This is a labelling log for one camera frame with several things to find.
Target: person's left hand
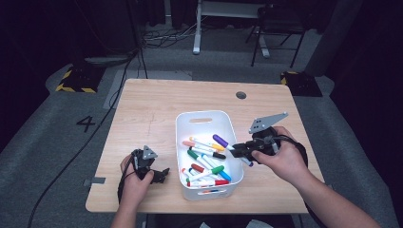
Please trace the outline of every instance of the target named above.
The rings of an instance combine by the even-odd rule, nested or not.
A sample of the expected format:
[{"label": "person's left hand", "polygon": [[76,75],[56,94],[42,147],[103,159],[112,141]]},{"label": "person's left hand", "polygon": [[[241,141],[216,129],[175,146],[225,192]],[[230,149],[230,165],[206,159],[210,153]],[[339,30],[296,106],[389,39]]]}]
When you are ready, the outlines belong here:
[{"label": "person's left hand", "polygon": [[[125,171],[125,166],[129,162],[131,155],[128,155],[121,162],[121,170]],[[134,173],[133,164],[127,167],[125,178],[125,187],[122,193],[121,203],[130,203],[133,206],[137,207],[144,199],[145,194],[148,191],[148,186],[150,185],[154,172],[152,170],[148,171],[143,180],[140,180],[139,177]]]}]

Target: white plastic bin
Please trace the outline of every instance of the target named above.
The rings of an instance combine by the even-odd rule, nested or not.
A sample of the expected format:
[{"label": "white plastic bin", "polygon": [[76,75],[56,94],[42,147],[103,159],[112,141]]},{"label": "white plastic bin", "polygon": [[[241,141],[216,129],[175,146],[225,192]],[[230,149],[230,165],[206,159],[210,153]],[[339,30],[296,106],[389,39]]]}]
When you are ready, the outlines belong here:
[{"label": "white plastic bin", "polygon": [[214,134],[219,135],[229,144],[235,144],[237,142],[229,116],[223,111],[186,112],[177,117],[176,146],[178,168],[183,196],[187,200],[211,200],[229,197],[243,178],[241,160],[234,158],[231,152],[225,150],[223,154],[226,156],[226,159],[217,163],[225,167],[225,173],[231,177],[230,183],[208,187],[187,186],[186,176],[182,173],[182,169],[190,168],[192,163],[200,163],[187,154],[189,147],[182,142],[189,141],[189,137],[196,137],[213,143]]}]

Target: table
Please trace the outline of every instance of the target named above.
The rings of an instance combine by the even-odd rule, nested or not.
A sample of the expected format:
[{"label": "table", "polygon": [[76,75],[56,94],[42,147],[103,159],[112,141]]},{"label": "table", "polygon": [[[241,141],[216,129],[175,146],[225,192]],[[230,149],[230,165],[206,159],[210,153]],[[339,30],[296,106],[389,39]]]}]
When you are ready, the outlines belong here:
[{"label": "table", "polygon": [[[245,99],[237,98],[244,92]],[[86,201],[91,212],[115,212],[120,162],[131,151],[148,145],[159,157],[152,168],[170,173],[164,183],[153,183],[139,207],[142,213],[292,214],[307,213],[297,190],[271,169],[243,164],[244,176],[228,198],[189,201],[182,196],[176,159],[175,122],[190,111],[226,112],[237,143],[251,140],[248,129],[255,118],[287,111],[277,125],[289,129],[307,150],[309,169],[323,181],[312,146],[299,117],[289,88],[285,85],[128,79],[110,127],[95,177]]]},{"label": "table", "polygon": [[[258,8],[264,7],[264,4],[247,4],[231,2],[209,2],[199,0],[197,10],[196,34],[193,45],[193,53],[200,54],[202,40],[202,15],[205,16],[224,16],[240,18],[258,18]],[[270,53],[266,46],[263,36],[259,38],[261,52],[263,57],[269,58]]]}]

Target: purple marker cap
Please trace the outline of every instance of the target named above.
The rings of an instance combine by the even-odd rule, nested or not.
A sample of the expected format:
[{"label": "purple marker cap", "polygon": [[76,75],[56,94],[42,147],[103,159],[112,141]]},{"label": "purple marker cap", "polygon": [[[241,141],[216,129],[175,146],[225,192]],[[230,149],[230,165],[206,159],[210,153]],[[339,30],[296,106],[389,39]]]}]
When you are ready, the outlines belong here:
[{"label": "purple marker cap", "polygon": [[226,146],[228,145],[228,142],[226,142],[225,140],[223,140],[220,136],[214,134],[213,135],[213,139],[220,145],[222,145],[224,148],[226,148]]}]

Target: chair leg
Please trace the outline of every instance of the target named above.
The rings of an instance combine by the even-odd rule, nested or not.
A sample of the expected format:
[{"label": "chair leg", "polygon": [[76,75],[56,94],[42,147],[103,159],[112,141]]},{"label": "chair leg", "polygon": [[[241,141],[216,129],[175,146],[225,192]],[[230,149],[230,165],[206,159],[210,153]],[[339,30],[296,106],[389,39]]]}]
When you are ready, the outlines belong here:
[{"label": "chair leg", "polygon": [[299,38],[299,42],[298,42],[298,46],[297,46],[297,49],[296,49],[296,53],[294,54],[293,61],[291,62],[290,68],[293,67],[294,61],[295,61],[296,58],[297,58],[297,55],[298,55],[298,52],[299,52],[299,47],[301,46],[302,39],[303,39],[304,35],[305,35],[305,31],[302,32],[302,34],[301,34],[301,36],[300,36],[300,38]]},{"label": "chair leg", "polygon": [[288,40],[288,38],[290,38],[291,37],[291,35],[292,34],[288,34],[288,36],[287,37],[285,37],[285,39],[281,42],[281,46],[282,46],[282,44],[284,44],[287,40]]},{"label": "chair leg", "polygon": [[259,27],[258,37],[257,37],[256,43],[255,43],[255,50],[253,51],[253,58],[252,58],[251,67],[255,64],[255,57],[256,57],[256,51],[258,50],[258,46],[259,46],[260,34],[261,34],[261,27]]},{"label": "chair leg", "polygon": [[248,38],[246,39],[245,43],[249,42],[249,39],[251,38],[251,36],[252,36],[253,32],[255,31],[255,29],[256,29],[256,25],[254,25],[252,27],[251,33],[249,33]]}]

